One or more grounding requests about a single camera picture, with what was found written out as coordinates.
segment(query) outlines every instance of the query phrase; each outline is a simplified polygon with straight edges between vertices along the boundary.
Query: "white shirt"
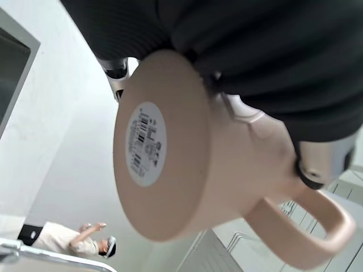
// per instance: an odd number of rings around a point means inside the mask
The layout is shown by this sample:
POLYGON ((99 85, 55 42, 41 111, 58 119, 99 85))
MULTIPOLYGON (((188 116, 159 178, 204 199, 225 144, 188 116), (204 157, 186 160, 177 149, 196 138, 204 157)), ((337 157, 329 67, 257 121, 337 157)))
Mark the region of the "white shirt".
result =
POLYGON ((73 248, 70 246, 70 242, 78 235, 79 232, 73 229, 56 223, 46 222, 38 239, 34 242, 33 247, 77 257, 97 255, 97 243, 89 237, 79 242, 73 248))

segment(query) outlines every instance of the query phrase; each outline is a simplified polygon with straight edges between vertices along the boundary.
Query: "person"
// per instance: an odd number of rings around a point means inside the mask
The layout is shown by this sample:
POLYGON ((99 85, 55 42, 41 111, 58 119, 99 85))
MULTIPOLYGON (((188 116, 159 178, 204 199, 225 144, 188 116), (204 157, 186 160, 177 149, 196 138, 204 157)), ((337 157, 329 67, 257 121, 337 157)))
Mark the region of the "person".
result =
POLYGON ((96 223, 93 226, 84 224, 79 231, 75 231, 53 222, 46 222, 43 227, 25 224, 18 240, 25 245, 55 253, 82 258, 94 255, 110 258, 116 253, 116 238, 111 236, 100 241, 93 241, 90 238, 93 233, 105 226, 105 223, 96 223))

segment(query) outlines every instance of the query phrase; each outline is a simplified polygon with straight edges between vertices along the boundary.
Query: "pink mug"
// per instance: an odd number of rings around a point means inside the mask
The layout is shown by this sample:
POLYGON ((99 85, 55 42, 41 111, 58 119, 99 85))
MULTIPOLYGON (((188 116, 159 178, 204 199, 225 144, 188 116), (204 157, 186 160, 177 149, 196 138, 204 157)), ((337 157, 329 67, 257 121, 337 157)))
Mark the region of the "pink mug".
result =
POLYGON ((117 113, 114 168, 124 211, 145 237, 166 241, 235 218, 283 261, 310 269, 352 237, 354 220, 293 169, 284 124, 239 98, 211 93, 192 65, 172 51, 140 63, 117 113), (278 204, 293 199, 327 232, 298 229, 278 204))

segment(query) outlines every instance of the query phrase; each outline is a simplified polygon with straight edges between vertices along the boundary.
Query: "robotic arm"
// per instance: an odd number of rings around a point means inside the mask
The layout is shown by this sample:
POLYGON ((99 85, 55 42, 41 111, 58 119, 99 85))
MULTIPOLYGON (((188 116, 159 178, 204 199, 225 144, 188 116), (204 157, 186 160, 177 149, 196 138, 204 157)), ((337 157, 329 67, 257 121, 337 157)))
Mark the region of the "robotic arm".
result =
POLYGON ((208 88, 281 120, 310 188, 349 166, 363 123, 363 5, 357 1, 62 0, 115 98, 126 59, 187 57, 208 88))

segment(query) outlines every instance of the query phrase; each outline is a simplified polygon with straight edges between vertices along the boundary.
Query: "barcode label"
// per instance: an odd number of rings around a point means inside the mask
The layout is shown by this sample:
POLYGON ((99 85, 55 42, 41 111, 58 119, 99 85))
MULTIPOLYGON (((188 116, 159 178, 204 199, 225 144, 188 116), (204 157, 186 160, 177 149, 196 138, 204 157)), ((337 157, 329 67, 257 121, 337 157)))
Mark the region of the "barcode label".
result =
POLYGON ((133 165, 132 169, 135 171, 136 174, 140 175, 140 165, 142 160, 142 153, 143 153, 143 147, 145 144, 145 138, 147 133, 147 128, 149 125, 149 116, 144 113, 140 113, 138 118, 138 124, 139 124, 139 130, 137 134, 137 139, 135 142, 134 147, 134 154, 133 154, 133 165))
POLYGON ((137 106, 126 135, 125 158, 130 176, 138 185, 150 186, 159 178, 166 158, 166 126, 160 109, 152 102, 137 106))

